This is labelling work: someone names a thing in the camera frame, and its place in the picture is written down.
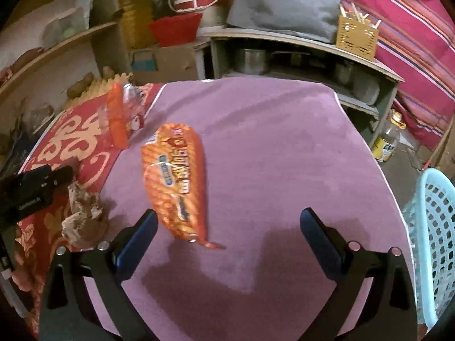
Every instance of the potato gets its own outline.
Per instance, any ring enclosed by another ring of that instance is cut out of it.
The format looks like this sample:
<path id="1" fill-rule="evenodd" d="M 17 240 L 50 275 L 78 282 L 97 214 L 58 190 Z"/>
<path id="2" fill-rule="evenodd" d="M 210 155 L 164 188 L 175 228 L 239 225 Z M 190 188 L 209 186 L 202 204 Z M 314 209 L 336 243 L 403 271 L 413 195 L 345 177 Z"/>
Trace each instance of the potato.
<path id="1" fill-rule="evenodd" d="M 104 79 L 112 79 L 115 76 L 115 72 L 108 67 L 107 65 L 103 67 L 103 78 Z"/>
<path id="2" fill-rule="evenodd" d="M 84 75 L 82 80 L 84 81 L 84 83 L 88 87 L 88 86 L 90 86 L 92 84 L 92 81 L 93 81 L 94 77 L 95 76 L 93 75 L 92 72 L 88 72 L 86 75 Z"/>
<path id="3" fill-rule="evenodd" d="M 67 98 L 75 99 L 76 97 L 79 97 L 86 89 L 87 85 L 84 83 L 84 80 L 81 79 L 67 89 Z"/>

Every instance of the black device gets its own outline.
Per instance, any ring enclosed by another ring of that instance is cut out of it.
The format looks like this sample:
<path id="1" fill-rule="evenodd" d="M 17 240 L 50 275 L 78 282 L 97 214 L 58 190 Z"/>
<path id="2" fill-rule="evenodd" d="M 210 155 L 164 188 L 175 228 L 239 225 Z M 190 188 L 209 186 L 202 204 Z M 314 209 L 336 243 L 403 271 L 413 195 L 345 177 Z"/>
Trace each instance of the black device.
<path id="1" fill-rule="evenodd" d="M 356 241 L 346 242 L 310 208 L 302 211 L 300 228 L 325 275 L 337 286 L 299 341 L 416 341 L 413 288 L 399 248 L 379 253 L 365 250 Z M 40 339 L 157 341 L 121 287 L 121 282 L 133 274 L 157 229 L 158 218 L 149 209 L 134 227 L 122 230 L 112 243 L 103 241 L 93 250 L 76 253 L 58 248 L 42 295 Z M 120 337 L 102 328 L 84 276 L 94 278 Z M 338 336 L 365 278 L 372 278 L 373 282 L 359 320 L 354 329 Z M 450 325 L 455 323 L 454 310 L 452 301 L 424 341 L 453 338 L 453 333 L 446 329 L 455 327 Z M 444 334 L 450 338 L 441 338 Z"/>
<path id="2" fill-rule="evenodd" d="M 73 174 L 70 166 L 52 170 L 49 165 L 44 165 L 0 181 L 0 289 L 20 317 L 26 316 L 33 301 L 30 294 L 20 291 L 11 279 L 14 268 L 1 234 L 30 214 L 49 206 L 55 189 L 69 184 Z"/>
<path id="3" fill-rule="evenodd" d="M 51 205 L 56 188 L 73 180 L 73 168 L 52 170 L 44 165 L 0 181 L 0 234 L 29 215 Z M 3 270 L 11 261 L 0 235 L 0 258 Z"/>

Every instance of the gray fabric bag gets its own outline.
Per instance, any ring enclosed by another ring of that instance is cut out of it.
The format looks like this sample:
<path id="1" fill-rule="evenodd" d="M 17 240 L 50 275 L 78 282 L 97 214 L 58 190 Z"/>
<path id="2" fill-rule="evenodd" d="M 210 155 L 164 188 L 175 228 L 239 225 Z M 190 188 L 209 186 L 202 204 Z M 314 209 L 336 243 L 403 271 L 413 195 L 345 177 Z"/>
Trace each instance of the gray fabric bag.
<path id="1" fill-rule="evenodd" d="M 341 0 L 234 0 L 230 25 L 335 43 Z"/>

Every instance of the red plastic bowl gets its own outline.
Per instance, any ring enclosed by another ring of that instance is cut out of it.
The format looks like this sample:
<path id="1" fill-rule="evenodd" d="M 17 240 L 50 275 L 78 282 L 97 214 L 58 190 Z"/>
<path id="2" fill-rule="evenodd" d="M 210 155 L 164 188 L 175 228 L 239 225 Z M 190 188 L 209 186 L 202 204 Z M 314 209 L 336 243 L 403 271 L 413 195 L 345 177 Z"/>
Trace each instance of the red plastic bowl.
<path id="1" fill-rule="evenodd" d="M 161 47 L 182 45 L 196 39 L 201 18 L 202 13 L 165 16 L 151 22 L 148 27 Z"/>

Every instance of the red floral fabric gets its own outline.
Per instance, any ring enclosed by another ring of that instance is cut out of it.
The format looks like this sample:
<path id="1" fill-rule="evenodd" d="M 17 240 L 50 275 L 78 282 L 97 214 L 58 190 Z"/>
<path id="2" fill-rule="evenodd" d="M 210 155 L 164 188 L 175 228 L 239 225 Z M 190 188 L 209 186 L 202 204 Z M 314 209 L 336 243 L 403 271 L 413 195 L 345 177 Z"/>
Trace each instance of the red floral fabric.
<path id="1" fill-rule="evenodd" d="M 161 87 L 161 84 L 141 87 L 146 96 L 146 109 Z M 99 126 L 97 109 L 106 100 L 104 95 L 65 111 L 39 142 L 22 171 L 30 171 L 45 164 L 55 169 L 76 156 L 80 161 L 78 181 L 90 192 L 101 191 L 120 154 L 119 149 L 109 145 L 102 137 Z M 35 336 L 38 336 L 41 293 L 54 252 L 59 246 L 74 249 L 61 235 L 61 222 L 69 214 L 68 193 L 56 192 L 51 206 L 18 224 L 22 236 L 16 240 L 24 248 L 25 264 L 34 280 L 32 295 L 35 307 L 26 322 Z"/>

